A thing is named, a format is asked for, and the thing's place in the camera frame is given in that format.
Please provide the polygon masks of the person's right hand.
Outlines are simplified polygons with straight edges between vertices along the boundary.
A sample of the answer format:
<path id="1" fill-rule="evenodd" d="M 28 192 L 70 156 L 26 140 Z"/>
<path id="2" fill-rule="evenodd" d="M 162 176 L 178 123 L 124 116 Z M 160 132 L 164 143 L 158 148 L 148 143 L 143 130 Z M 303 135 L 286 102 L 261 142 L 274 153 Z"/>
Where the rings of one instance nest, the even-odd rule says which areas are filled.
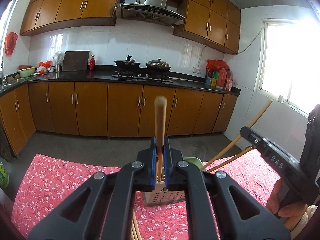
<path id="1" fill-rule="evenodd" d="M 278 194 L 280 193 L 281 188 L 282 188 L 282 180 L 279 179 L 275 183 L 274 188 L 267 200 L 265 207 L 272 214 L 287 218 L 284 225 L 288 230 L 292 230 L 301 220 L 308 206 L 303 202 L 296 202 L 296 203 L 289 204 L 283 208 L 280 208 L 280 201 L 278 198 Z"/>

